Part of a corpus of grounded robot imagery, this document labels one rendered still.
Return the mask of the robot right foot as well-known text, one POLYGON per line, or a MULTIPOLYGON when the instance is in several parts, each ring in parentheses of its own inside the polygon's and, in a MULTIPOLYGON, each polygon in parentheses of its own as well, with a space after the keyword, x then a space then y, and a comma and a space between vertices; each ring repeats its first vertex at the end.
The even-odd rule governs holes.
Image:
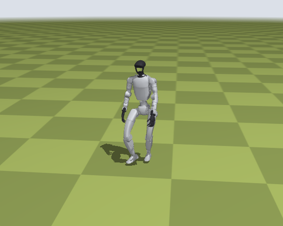
POLYGON ((139 158, 139 157, 138 157, 138 154, 135 154, 135 155, 136 155, 135 157, 131 156, 131 157, 126 161, 126 163, 127 163, 127 164, 130 164, 130 163, 134 162, 136 159, 139 158))

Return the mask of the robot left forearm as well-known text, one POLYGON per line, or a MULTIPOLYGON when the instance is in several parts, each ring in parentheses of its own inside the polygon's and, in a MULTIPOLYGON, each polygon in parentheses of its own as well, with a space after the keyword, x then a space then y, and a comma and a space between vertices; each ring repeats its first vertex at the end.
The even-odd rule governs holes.
POLYGON ((153 110, 154 114, 156 114, 157 103, 158 103, 158 95, 155 94, 155 100, 152 100, 152 105, 151 105, 151 110, 153 110))

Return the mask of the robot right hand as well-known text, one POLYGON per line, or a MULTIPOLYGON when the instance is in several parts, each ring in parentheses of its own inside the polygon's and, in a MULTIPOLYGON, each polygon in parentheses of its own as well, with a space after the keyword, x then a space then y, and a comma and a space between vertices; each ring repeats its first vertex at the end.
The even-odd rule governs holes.
POLYGON ((124 120, 124 114, 126 112, 126 108, 124 107, 123 110, 122 110, 122 122, 125 123, 125 120, 124 120))

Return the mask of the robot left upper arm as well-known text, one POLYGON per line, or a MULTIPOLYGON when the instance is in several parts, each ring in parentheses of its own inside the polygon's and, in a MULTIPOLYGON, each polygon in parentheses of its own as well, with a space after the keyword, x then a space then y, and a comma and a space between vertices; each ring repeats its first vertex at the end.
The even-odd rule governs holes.
POLYGON ((151 89, 153 94, 151 95, 151 99, 155 100, 155 94, 158 94, 158 89, 157 89, 157 80, 155 78, 149 77, 149 83, 151 84, 151 89))

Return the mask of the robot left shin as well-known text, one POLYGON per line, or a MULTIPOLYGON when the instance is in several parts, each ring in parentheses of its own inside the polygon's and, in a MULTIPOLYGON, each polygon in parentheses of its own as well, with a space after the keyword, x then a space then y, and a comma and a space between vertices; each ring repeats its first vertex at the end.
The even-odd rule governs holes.
POLYGON ((149 140, 146 140, 146 149, 147 149, 147 154, 149 153, 149 155, 150 155, 150 150, 151 150, 151 147, 152 147, 152 142, 153 142, 153 136, 152 136, 152 138, 151 138, 151 140, 149 141, 149 140))

